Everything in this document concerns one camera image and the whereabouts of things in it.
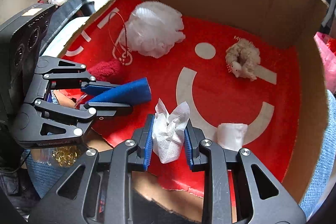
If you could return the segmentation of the white mesh bath pouf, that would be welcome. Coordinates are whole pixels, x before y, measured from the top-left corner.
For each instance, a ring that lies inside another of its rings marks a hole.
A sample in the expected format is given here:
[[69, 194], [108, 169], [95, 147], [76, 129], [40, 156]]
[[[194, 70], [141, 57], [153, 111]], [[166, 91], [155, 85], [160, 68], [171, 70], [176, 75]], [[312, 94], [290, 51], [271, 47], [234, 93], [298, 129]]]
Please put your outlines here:
[[158, 59], [186, 38], [183, 29], [179, 11], [161, 2], [146, 1], [131, 12], [117, 42], [143, 56]]

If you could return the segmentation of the pink plastic bag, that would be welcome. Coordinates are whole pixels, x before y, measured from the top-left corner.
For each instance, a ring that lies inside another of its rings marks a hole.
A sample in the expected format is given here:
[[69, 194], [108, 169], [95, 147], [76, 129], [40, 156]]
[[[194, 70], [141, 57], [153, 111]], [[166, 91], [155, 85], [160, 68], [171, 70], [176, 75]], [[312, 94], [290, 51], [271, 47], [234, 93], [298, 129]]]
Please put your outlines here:
[[329, 35], [321, 32], [317, 32], [314, 36], [323, 63], [325, 86], [335, 94], [335, 54], [326, 43], [330, 39]]

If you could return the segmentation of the white tissue roll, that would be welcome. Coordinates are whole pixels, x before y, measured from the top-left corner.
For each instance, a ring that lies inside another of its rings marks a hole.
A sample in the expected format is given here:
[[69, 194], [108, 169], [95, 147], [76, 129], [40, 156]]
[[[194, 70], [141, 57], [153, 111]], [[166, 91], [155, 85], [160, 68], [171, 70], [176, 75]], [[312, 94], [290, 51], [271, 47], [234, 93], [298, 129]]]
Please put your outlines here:
[[224, 149], [238, 151], [243, 146], [247, 130], [247, 124], [222, 123], [217, 127], [217, 143]]

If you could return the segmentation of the dark cloth side table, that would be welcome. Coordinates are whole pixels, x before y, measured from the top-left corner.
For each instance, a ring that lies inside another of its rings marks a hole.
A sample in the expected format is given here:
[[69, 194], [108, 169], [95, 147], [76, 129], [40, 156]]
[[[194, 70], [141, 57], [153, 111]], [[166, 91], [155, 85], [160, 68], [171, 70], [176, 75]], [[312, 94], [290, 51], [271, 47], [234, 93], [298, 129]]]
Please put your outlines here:
[[69, 23], [76, 18], [76, 14], [81, 12], [83, 16], [91, 16], [96, 12], [94, 0], [68, 0], [52, 14], [47, 28], [46, 36], [42, 39], [39, 55], [46, 51], [56, 35]]

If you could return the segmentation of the red yarn ball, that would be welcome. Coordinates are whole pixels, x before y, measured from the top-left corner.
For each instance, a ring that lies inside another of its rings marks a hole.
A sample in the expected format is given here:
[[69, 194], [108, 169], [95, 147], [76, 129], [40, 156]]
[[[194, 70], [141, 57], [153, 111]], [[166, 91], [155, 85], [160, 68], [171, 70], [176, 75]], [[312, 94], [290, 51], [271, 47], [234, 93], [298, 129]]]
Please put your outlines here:
[[88, 69], [88, 72], [98, 81], [112, 82], [119, 78], [121, 72], [120, 61], [101, 61]]

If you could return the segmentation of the cardboard box red inside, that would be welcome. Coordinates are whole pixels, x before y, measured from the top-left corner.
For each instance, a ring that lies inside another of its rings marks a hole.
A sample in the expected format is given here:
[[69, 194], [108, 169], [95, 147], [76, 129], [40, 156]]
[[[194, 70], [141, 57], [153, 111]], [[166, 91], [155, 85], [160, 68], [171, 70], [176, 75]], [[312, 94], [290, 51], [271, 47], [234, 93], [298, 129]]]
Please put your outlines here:
[[[123, 21], [142, 1], [183, 15], [185, 40], [155, 59], [133, 52], [122, 83], [147, 78], [152, 99], [93, 129], [112, 145], [143, 125], [161, 99], [168, 110], [186, 101], [191, 122], [213, 139], [221, 123], [246, 123], [245, 146], [301, 201], [313, 177], [327, 127], [327, 94], [314, 41], [326, 13], [321, 0], [114, 0], [66, 44], [62, 58], [92, 67], [113, 58]], [[256, 80], [236, 78], [226, 50], [241, 38], [260, 51]]]

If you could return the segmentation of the glass jar golden capsules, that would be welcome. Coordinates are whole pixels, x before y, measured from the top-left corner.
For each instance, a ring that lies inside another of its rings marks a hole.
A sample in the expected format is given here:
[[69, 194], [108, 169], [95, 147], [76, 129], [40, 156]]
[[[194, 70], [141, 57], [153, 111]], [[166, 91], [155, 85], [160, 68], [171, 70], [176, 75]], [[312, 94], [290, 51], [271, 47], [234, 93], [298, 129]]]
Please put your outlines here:
[[74, 165], [76, 160], [82, 155], [82, 151], [76, 145], [34, 149], [31, 151], [34, 162], [68, 168]]

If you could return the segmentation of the blue knitted blanket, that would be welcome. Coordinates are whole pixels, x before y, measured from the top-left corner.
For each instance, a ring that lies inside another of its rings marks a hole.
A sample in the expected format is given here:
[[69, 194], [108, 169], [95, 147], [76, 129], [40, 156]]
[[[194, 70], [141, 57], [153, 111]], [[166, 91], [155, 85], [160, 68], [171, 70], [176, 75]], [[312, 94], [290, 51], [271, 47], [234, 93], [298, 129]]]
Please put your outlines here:
[[[310, 217], [318, 205], [319, 199], [329, 182], [335, 161], [335, 96], [329, 90], [326, 91], [326, 94], [328, 123], [323, 133], [321, 151], [313, 177], [299, 203], [306, 217]], [[67, 170], [67, 168], [35, 162], [32, 156], [27, 159], [26, 166], [33, 186], [41, 198], [46, 195]]]

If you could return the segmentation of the beige fluffy scrunchie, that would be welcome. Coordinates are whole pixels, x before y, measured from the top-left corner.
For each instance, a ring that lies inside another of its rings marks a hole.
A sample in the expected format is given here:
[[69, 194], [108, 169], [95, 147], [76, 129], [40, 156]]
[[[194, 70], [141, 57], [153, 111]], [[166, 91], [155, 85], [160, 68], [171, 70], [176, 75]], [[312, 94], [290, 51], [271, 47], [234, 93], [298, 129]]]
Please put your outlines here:
[[260, 51], [252, 42], [241, 38], [226, 50], [226, 64], [236, 78], [254, 81], [255, 69], [260, 64]]

